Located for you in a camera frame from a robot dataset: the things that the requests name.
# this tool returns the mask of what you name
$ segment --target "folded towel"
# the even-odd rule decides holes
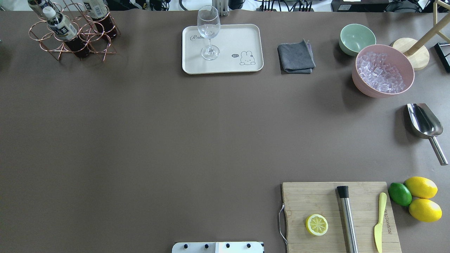
[[[278,55],[283,70],[290,74],[311,74],[315,68],[311,45],[303,40],[300,43],[281,44]]]

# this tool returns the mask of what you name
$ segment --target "lemon slice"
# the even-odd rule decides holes
[[[324,235],[328,231],[328,222],[320,214],[311,214],[306,219],[306,230],[312,235]]]

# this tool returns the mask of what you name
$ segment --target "wine glass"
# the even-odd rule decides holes
[[[208,61],[219,57],[220,50],[215,45],[211,45],[211,39],[216,37],[221,29],[219,12],[214,6],[203,6],[198,10],[197,29],[203,38],[209,40],[209,45],[202,48],[202,56]]]

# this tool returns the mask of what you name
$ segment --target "wooden cutting board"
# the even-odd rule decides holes
[[[336,187],[348,185],[350,207],[360,253],[377,253],[374,226],[378,222],[378,197],[388,195],[383,220],[383,253],[401,253],[391,200],[386,182],[284,182],[282,187],[288,253],[346,253],[345,223],[341,221],[340,200]],[[313,213],[328,221],[322,236],[311,235],[305,228],[306,218]]]

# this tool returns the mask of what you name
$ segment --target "metal handle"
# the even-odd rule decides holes
[[[433,147],[434,153],[437,156],[437,159],[441,163],[442,166],[448,165],[449,162],[447,161],[446,156],[444,155],[444,152],[441,149],[441,146],[439,145],[439,142],[437,142],[436,136],[431,137],[430,139],[431,146]]]
[[[283,240],[284,240],[284,244],[288,244],[288,240],[286,239],[286,237],[284,237],[284,235],[283,235],[283,233],[281,232],[281,217],[280,217],[280,215],[281,215],[281,212],[284,210],[284,203],[283,203],[283,205],[281,206],[281,210],[280,210],[280,212],[278,212],[278,228],[279,228],[279,230],[280,230],[280,235],[281,235],[281,237],[283,238]]]
[[[350,253],[358,253],[358,245],[356,244],[355,227],[353,226],[353,217],[351,215],[350,200],[348,198],[341,199],[342,211],[345,217],[345,227],[347,230],[347,241]]]

